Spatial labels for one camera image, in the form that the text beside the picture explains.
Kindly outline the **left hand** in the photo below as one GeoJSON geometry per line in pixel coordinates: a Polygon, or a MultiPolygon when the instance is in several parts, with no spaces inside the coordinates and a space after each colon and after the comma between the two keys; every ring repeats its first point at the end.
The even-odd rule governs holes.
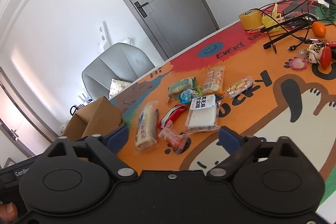
{"type": "Polygon", "coordinates": [[[14,203],[0,204],[1,223],[11,223],[17,219],[18,211],[14,203]]]}

